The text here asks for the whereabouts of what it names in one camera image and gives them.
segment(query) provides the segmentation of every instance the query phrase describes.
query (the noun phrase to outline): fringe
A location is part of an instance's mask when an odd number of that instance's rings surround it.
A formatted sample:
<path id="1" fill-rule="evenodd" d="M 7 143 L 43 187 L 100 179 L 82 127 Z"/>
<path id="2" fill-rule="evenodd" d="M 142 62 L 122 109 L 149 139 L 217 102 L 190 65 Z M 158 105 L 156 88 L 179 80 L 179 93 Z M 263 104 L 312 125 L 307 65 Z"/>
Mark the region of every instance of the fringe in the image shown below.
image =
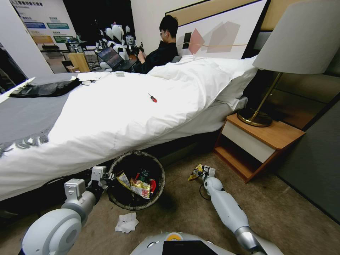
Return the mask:
<path id="1" fill-rule="evenodd" d="M 17 148 L 28 149 L 32 146 L 39 146 L 39 141 L 41 144 L 47 143 L 49 141 L 48 134 L 50 133 L 51 129 L 52 128 L 47 128 L 37 134 L 32 134 L 11 142 L 0 143 L 0 158 L 5 152 L 13 150 L 13 148 L 9 149 L 9 147 L 11 147 L 13 144 L 15 144 Z"/>

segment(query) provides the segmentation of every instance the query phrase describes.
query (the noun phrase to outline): tissue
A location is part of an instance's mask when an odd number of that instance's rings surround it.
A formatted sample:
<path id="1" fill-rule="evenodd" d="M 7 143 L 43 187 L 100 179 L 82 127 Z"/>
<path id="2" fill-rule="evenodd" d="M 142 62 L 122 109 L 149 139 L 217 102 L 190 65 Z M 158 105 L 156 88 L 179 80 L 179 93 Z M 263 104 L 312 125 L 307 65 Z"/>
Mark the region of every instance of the tissue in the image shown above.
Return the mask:
<path id="1" fill-rule="evenodd" d="M 122 233 L 129 233 L 131 230 L 135 230 L 139 221 L 135 212 L 120 215 L 116 228 L 116 232 L 121 231 Z"/>

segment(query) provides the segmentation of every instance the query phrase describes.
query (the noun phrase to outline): wooden nightstand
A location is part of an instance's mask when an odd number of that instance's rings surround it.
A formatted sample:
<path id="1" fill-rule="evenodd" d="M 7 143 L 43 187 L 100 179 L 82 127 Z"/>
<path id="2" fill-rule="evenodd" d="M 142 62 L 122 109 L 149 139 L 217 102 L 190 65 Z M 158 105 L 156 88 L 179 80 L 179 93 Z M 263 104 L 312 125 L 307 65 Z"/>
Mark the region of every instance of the wooden nightstand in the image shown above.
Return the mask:
<path id="1" fill-rule="evenodd" d="M 247 183 L 304 133 L 280 121 L 265 128 L 250 126 L 233 114 L 222 127 L 214 152 Z"/>

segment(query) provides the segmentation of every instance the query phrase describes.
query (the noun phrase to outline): beige carpet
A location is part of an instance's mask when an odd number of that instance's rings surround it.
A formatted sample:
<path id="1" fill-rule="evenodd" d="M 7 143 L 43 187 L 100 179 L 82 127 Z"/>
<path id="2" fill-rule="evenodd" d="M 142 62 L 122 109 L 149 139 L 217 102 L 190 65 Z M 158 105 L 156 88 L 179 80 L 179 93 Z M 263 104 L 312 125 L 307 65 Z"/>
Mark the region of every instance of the beige carpet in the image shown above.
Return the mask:
<path id="1" fill-rule="evenodd" d="M 202 181 L 187 181 L 199 163 L 216 168 L 216 177 L 245 211 L 252 229 L 274 242 L 285 255 L 339 254 L 339 225 L 273 174 L 244 184 L 214 153 L 193 155 L 167 167 L 161 199 L 137 211 L 140 223 L 129 234 L 115 232 L 114 227 L 118 216 L 130 211 L 112 204 L 104 195 L 69 254 L 129 254 L 147 236 L 168 231 L 194 234 L 231 252 L 249 254 L 222 224 L 211 202 L 199 195 Z M 18 254 L 25 230 L 36 219 L 31 215 L 1 229 L 0 254 Z"/>

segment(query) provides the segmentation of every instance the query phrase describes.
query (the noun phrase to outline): banner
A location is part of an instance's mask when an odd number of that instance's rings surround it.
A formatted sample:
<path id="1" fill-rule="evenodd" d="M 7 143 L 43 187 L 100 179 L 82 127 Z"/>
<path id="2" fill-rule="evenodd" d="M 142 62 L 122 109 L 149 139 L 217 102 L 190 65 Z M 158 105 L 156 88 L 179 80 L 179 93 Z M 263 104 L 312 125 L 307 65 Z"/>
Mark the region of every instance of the banner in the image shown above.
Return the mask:
<path id="1" fill-rule="evenodd" d="M 76 37 L 63 0 L 10 0 L 38 48 L 42 42 L 67 50 L 66 37 Z"/>

